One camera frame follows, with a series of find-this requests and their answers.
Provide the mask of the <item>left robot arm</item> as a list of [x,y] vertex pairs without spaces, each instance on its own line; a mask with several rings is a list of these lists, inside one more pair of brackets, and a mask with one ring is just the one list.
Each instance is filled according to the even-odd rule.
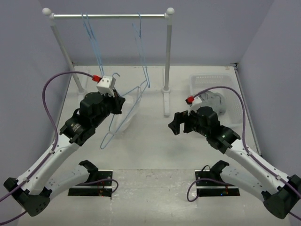
[[98,168],[88,160],[81,161],[65,176],[53,177],[58,168],[91,138],[96,128],[110,115],[121,114],[125,98],[117,91],[113,96],[90,92],[80,102],[60,129],[57,142],[22,175],[8,178],[4,187],[27,214],[40,214],[52,199],[76,185],[93,185],[98,179]]

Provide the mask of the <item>blue hanger with top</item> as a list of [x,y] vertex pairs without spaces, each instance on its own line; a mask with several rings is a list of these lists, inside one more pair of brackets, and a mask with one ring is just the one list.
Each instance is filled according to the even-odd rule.
[[145,79],[139,86],[132,88],[121,96],[126,100],[122,106],[122,114],[113,115],[108,131],[100,144],[100,149],[105,149],[113,138],[120,136],[130,125],[133,117],[137,114],[143,93],[150,87],[148,72],[144,72]]

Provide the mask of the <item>white tank top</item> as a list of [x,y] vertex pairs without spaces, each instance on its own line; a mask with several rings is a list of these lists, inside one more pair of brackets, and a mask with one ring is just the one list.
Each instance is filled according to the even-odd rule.
[[122,107],[122,114],[113,115],[110,132],[120,135],[130,125],[133,117],[137,114],[140,102],[133,95],[125,95],[125,103]]

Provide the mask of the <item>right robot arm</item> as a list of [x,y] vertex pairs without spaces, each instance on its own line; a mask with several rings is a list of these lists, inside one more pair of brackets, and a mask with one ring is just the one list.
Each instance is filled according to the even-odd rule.
[[211,171],[210,180],[215,185],[223,182],[237,186],[263,202],[264,207],[275,217],[284,219],[301,199],[301,178],[289,176],[272,166],[248,147],[231,128],[221,125],[218,115],[211,107],[197,111],[177,112],[169,123],[175,135],[196,132],[206,137],[209,145],[227,155],[247,170],[239,174],[230,165]]

